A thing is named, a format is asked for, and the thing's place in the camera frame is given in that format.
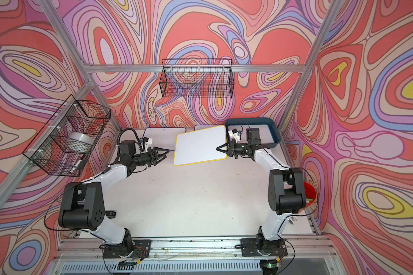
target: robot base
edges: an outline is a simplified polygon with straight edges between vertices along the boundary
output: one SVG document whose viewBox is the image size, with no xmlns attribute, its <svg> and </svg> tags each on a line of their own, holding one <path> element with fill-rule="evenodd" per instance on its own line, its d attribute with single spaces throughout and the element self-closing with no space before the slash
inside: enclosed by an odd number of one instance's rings
<svg viewBox="0 0 413 275">
<path fill-rule="evenodd" d="M 130 231 L 126 229 L 123 241 L 118 245 L 104 245 L 104 259 L 120 259 L 120 258 L 148 258 L 150 254 L 151 240 L 135 240 L 132 241 Z"/>
<path fill-rule="evenodd" d="M 268 241 L 264 239 L 262 228 L 254 239 L 240 239 L 240 247 L 243 257 L 254 256 L 276 256 L 283 258 L 287 256 L 286 244 L 283 239 Z"/>
</svg>

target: colorful patterned wall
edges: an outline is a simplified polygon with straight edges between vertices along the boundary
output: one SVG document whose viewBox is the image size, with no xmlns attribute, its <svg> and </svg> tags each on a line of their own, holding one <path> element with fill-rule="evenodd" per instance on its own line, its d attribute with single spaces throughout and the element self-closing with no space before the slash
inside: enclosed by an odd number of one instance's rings
<svg viewBox="0 0 413 275">
<path fill-rule="evenodd" d="M 346 2 L 282 132 L 347 273 L 413 274 L 413 0 Z"/>
<path fill-rule="evenodd" d="M 83 85 L 36 0 L 0 2 L 0 182 L 53 112 Z M 109 124 L 81 178 L 100 171 L 114 143 Z M 34 167 L 0 210 L 0 274 L 41 274 L 63 234 L 42 215 L 64 185 Z M 58 204 L 48 214 L 53 227 Z"/>
<path fill-rule="evenodd" d="M 161 64 L 222 58 L 234 64 L 303 64 L 328 3 L 318 0 L 69 1 L 57 5 L 90 64 Z M 278 121 L 298 74 L 238 73 L 232 99 L 162 99 L 159 75 L 97 73 L 121 127 L 193 127 L 228 118 Z"/>
<path fill-rule="evenodd" d="M 298 73 L 249 73 L 232 99 L 162 98 L 158 73 L 95 73 L 113 114 L 125 127 L 223 124 L 228 118 L 267 117 L 277 123 Z"/>
</svg>

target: yellow-bordered whiteboard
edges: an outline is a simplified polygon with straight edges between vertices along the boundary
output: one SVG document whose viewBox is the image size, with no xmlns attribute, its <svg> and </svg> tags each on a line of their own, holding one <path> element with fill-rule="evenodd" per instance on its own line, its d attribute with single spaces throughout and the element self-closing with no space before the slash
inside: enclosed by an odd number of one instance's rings
<svg viewBox="0 0 413 275">
<path fill-rule="evenodd" d="M 226 159 L 225 153 L 216 150 L 226 143 L 225 126 L 192 131 L 177 135 L 174 166 L 211 162 Z"/>
</svg>

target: metal bar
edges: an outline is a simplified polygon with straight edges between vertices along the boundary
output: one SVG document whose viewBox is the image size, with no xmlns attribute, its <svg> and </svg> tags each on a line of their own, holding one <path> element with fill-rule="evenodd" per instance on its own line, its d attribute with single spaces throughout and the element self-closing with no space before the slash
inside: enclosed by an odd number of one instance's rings
<svg viewBox="0 0 413 275">
<path fill-rule="evenodd" d="M 310 209 L 308 209 L 308 208 L 306 208 L 304 211 L 306 212 L 306 214 L 309 214 L 309 213 L 312 212 L 312 211 L 311 211 Z M 314 215 L 312 214 L 312 215 L 309 215 L 308 217 L 310 217 L 310 221 L 312 222 L 312 225 L 314 226 L 315 234 L 321 235 L 320 228 L 318 227 L 318 224 L 317 224 L 317 221 L 315 220 Z"/>
<path fill-rule="evenodd" d="M 86 82 L 80 90 L 77 91 L 75 98 L 82 99 L 85 98 L 87 93 L 89 92 L 91 85 Z M 50 124 L 51 126 L 56 126 L 60 120 L 64 117 L 67 113 L 67 110 L 70 108 L 71 105 L 66 105 L 63 110 L 56 116 L 56 118 Z M 33 143 L 31 149 L 37 149 L 43 141 L 47 138 L 47 136 L 54 130 L 54 127 L 47 128 L 40 137 Z M 5 202 L 9 199 L 12 195 L 14 190 L 17 186 L 21 183 L 21 181 L 26 177 L 29 170 L 32 168 L 34 163 L 30 161 L 28 158 L 22 155 L 20 162 L 11 170 L 11 172 L 6 176 L 6 178 L 0 183 L 0 209 L 3 207 Z"/>
<path fill-rule="evenodd" d="M 199 65 L 177 65 L 177 67 L 199 67 Z M 201 65 L 200 67 L 217 67 L 217 65 Z M 84 65 L 88 73 L 160 73 L 162 65 Z M 235 73 L 265 73 L 265 72 L 291 72 L 303 73 L 305 65 L 232 65 Z"/>
<path fill-rule="evenodd" d="M 332 241 L 325 236 L 316 235 L 285 235 L 295 248 L 299 258 L 337 258 Z M 240 244 L 241 238 L 253 238 L 253 236 L 233 237 L 178 237 L 178 238 L 146 238 L 151 239 L 150 260 L 173 258 L 175 260 L 187 259 L 240 259 L 241 250 L 234 246 Z M 99 255 L 98 249 L 101 240 L 91 239 L 64 239 L 62 240 L 57 257 L 71 256 L 77 261 L 84 261 L 92 255 Z M 266 259 L 263 256 L 255 256 L 254 259 Z"/>
<path fill-rule="evenodd" d="M 292 162 L 291 155 L 287 152 L 287 147 L 286 147 L 285 140 L 283 139 L 283 135 L 281 135 L 280 129 L 278 129 L 278 131 L 280 133 L 281 151 L 283 151 L 283 154 L 285 155 L 287 165 L 289 165 L 290 167 L 294 167 L 294 163 Z"/>
<path fill-rule="evenodd" d="M 330 3 L 329 9 L 327 10 L 326 16 L 323 19 L 323 23 L 321 24 L 320 30 L 318 30 L 318 34 L 315 38 L 314 44 L 312 45 L 307 56 L 305 62 L 306 69 L 304 70 L 303 74 L 298 78 L 295 84 L 294 90 L 292 91 L 292 95 L 286 103 L 285 111 L 281 115 L 280 122 L 277 125 L 278 128 L 280 128 L 280 126 L 285 126 L 287 118 L 289 118 L 290 113 L 293 111 L 297 103 L 298 96 L 301 94 L 301 91 L 305 87 L 306 81 L 310 76 L 315 61 L 317 60 L 318 54 L 321 48 L 323 47 L 324 41 L 333 25 L 333 21 L 335 20 L 338 11 L 340 10 L 343 3 L 344 0 L 332 0 L 332 2 Z"/>
<path fill-rule="evenodd" d="M 96 85 L 92 77 L 92 74 L 88 73 L 87 70 L 84 68 L 84 61 L 80 53 L 78 52 L 78 49 L 75 43 L 70 37 L 69 32 L 67 31 L 63 20 L 61 19 L 55 7 L 52 5 L 52 2 L 50 0 L 39 0 L 38 2 L 41 8 L 43 9 L 44 14 L 46 15 L 47 19 L 49 19 L 50 24 L 52 25 L 57 35 L 59 36 L 60 42 L 67 49 L 67 52 L 71 55 L 72 60 L 74 61 L 75 66 L 77 67 L 78 71 L 82 74 L 84 79 L 88 80 L 93 85 L 93 91 L 94 91 L 93 94 L 96 100 L 98 101 L 98 103 L 109 108 L 110 106 L 107 103 L 106 99 L 104 98 L 101 90 L 99 90 L 98 85 Z M 114 117 L 111 117 L 110 120 L 113 124 L 113 127 L 115 128 L 115 131 L 116 132 L 121 131 L 116 119 Z"/>
</svg>

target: black cable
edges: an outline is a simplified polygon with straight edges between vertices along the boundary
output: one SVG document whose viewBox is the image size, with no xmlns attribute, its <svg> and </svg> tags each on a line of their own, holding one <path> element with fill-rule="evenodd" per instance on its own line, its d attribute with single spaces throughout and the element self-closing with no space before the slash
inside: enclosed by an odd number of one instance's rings
<svg viewBox="0 0 413 275">
<path fill-rule="evenodd" d="M 141 171 L 133 171 L 132 173 L 140 173 L 140 172 L 143 172 L 143 171 L 145 171 L 145 170 L 147 170 L 147 165 L 145 165 L 145 169 L 143 169 L 143 170 L 141 170 Z"/>
<path fill-rule="evenodd" d="M 104 171 L 100 172 L 99 174 L 96 174 L 93 178 L 96 178 L 96 177 L 98 177 L 100 174 L 103 174 L 103 173 L 104 173 Z M 63 193 L 61 193 L 60 195 L 58 195 L 58 196 L 50 203 L 49 207 L 47 208 L 46 212 L 44 213 L 43 223 L 44 223 L 44 227 L 45 227 L 45 228 L 48 228 L 49 230 L 52 230 L 52 231 L 60 231 L 60 232 L 61 232 L 61 231 L 70 231 L 70 230 L 71 230 L 71 229 L 54 229 L 54 228 L 48 227 L 47 224 L 46 224 L 47 213 L 49 212 L 49 210 L 50 210 L 50 208 L 52 207 L 52 205 L 53 205 L 62 195 L 66 194 L 66 192 L 68 192 L 69 190 L 75 188 L 77 185 L 83 184 L 83 183 L 88 182 L 88 181 L 90 181 L 90 180 L 92 180 L 92 179 L 89 179 L 89 180 L 86 180 L 86 181 L 81 181 L 81 182 L 76 183 L 74 186 L 72 186 L 71 188 L 67 189 L 66 191 L 64 191 Z"/>
<path fill-rule="evenodd" d="M 311 179 L 315 184 L 317 184 L 317 182 L 315 181 L 315 179 L 310 175 L 310 173 L 309 173 L 305 168 L 303 168 L 303 167 L 286 167 L 286 166 L 283 166 L 280 162 L 278 162 L 278 161 L 275 159 L 275 157 L 273 157 L 271 154 L 269 154 L 268 151 L 266 151 L 265 148 L 263 148 L 263 150 L 264 150 L 268 155 L 270 155 L 270 156 L 275 160 L 275 162 L 278 163 L 281 167 L 287 168 L 287 169 L 291 169 L 291 168 L 299 168 L 299 169 L 302 169 L 304 172 L 306 172 L 306 173 L 308 174 L 308 176 L 310 177 L 310 179 Z M 316 194 L 317 194 L 317 203 L 316 203 L 317 207 L 314 209 L 314 211 L 312 211 L 312 212 L 310 212 L 309 214 L 306 214 L 306 215 L 291 215 L 290 217 L 305 217 L 305 216 L 310 216 L 310 215 L 314 214 L 315 211 L 318 210 L 318 203 L 319 203 L 318 192 L 316 192 Z"/>
<path fill-rule="evenodd" d="M 109 274 L 110 275 L 113 275 L 113 273 L 109 270 L 109 268 L 107 267 L 107 265 L 106 265 L 106 261 L 105 261 L 105 259 L 104 259 L 104 248 L 105 248 L 105 245 L 102 245 L 102 250 L 103 250 L 103 262 L 104 262 L 104 266 L 106 267 L 106 269 L 107 269 L 107 271 L 109 272 Z"/>
<path fill-rule="evenodd" d="M 54 228 L 50 228 L 47 226 L 46 224 L 46 217 L 47 217 L 47 213 L 49 212 L 49 209 L 52 207 L 52 205 L 54 204 L 54 202 L 56 202 L 62 195 L 64 195 L 66 192 L 68 192 L 71 189 L 74 189 L 77 185 L 82 184 L 83 182 L 79 182 L 77 184 L 75 184 L 73 187 L 67 189 L 66 191 L 64 191 L 63 193 L 61 193 L 60 195 L 58 195 L 49 205 L 49 207 L 47 208 L 46 212 L 44 213 L 44 218 L 43 218 L 43 222 L 44 222 L 44 227 L 48 228 L 49 230 L 52 231 L 70 231 L 71 229 L 54 229 Z"/>
<path fill-rule="evenodd" d="M 240 125 L 240 127 L 242 127 L 242 133 L 240 134 L 240 139 L 242 139 L 243 126 L 242 126 L 242 124 L 239 123 L 239 121 L 240 121 L 240 122 L 243 122 L 243 124 L 248 125 L 248 129 L 251 128 L 251 126 L 249 126 L 249 124 L 248 124 L 247 122 L 244 122 L 244 121 L 242 121 L 242 120 L 240 120 L 240 119 L 237 119 L 236 121 L 237 121 L 237 123 Z"/>
<path fill-rule="evenodd" d="M 285 269 L 287 269 L 287 267 L 291 264 L 291 262 L 295 259 L 295 248 L 294 248 L 294 246 L 288 241 L 288 240 L 285 240 L 285 242 L 287 242 L 288 244 L 290 244 L 291 245 L 291 247 L 292 247 L 292 249 L 294 250 L 294 256 L 292 257 L 292 260 L 289 262 L 289 263 L 287 263 L 287 265 L 282 269 L 282 270 L 280 270 L 279 272 L 277 272 L 275 275 L 278 275 L 278 274 L 280 274 L 281 272 L 283 272 L 283 271 L 285 271 Z"/>
<path fill-rule="evenodd" d="M 140 143 L 139 143 L 139 137 L 138 137 L 138 134 L 136 133 L 136 131 L 135 131 L 135 129 L 133 129 L 133 128 L 125 128 L 125 129 L 122 129 L 122 131 L 119 133 L 119 135 L 118 135 L 118 138 L 117 138 L 117 145 L 118 145 L 118 155 L 119 155 L 119 153 L 120 153 L 120 149 L 119 149 L 119 144 L 120 144 L 120 140 L 121 140 L 121 136 L 122 136 L 122 134 L 123 133 L 125 133 L 126 131 L 128 131 L 128 130 L 130 130 L 130 131 L 133 131 L 133 133 L 135 134 L 135 137 L 136 137 L 136 141 L 135 141 L 135 143 L 139 146 L 139 150 L 141 151 L 141 152 L 143 152 L 144 150 L 145 150 L 145 143 L 144 143 L 144 146 L 141 146 L 140 145 Z"/>
</svg>

